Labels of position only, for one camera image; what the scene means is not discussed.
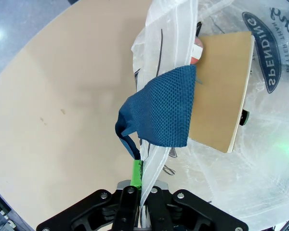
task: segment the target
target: brown notebook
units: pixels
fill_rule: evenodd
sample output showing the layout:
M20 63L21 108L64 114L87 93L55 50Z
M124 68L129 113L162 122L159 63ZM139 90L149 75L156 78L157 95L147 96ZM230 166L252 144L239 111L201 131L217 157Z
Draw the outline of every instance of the brown notebook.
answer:
M197 78L189 137L232 152L250 75L254 37L238 32L200 38L204 50Z

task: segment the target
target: beige table surface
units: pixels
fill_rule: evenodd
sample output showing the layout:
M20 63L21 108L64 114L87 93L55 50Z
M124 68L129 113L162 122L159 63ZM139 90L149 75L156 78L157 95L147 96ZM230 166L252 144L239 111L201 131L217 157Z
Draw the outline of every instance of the beige table surface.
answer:
M0 75L0 193L36 228L131 178L115 134L135 92L131 46L149 0L80 0Z

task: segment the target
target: white plastic bag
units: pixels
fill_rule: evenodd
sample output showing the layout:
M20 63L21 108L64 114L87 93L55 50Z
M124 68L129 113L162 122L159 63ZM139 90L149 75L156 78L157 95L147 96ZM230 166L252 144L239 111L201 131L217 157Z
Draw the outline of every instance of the white plastic bag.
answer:
M137 90L156 76L190 64L197 7L198 0L153 0L145 28L132 47ZM160 174L170 149L143 141L140 148L144 160L141 206Z
M289 0L201 0L199 17L200 35L254 33L244 105L250 118L232 153L189 140L159 179L263 230L289 219Z

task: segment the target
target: screw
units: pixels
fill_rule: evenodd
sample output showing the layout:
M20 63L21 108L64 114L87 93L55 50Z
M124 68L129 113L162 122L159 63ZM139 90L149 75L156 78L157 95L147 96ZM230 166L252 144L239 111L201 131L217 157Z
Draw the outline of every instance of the screw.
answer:
M179 194L178 194L178 198L179 198L179 199L183 199L183 198L184 198L184 194L183 194L183 193L179 193Z
M127 192L128 192L128 193L133 193L134 191L135 191L135 189L133 189L133 188L128 188L128 189L127 189Z
M102 199L106 199L107 197L108 197L107 193L104 192L104 193L101 194L101 198Z
M151 193L157 193L158 190L156 188L151 189Z

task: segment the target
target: blue cloth strap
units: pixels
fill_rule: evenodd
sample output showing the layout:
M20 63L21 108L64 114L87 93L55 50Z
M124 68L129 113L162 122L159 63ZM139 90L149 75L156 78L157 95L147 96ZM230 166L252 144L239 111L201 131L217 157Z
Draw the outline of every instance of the blue cloth strap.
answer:
M134 159L140 159L128 136L134 132L162 147L187 145L195 81L195 65L178 67L149 81L122 105L115 130Z

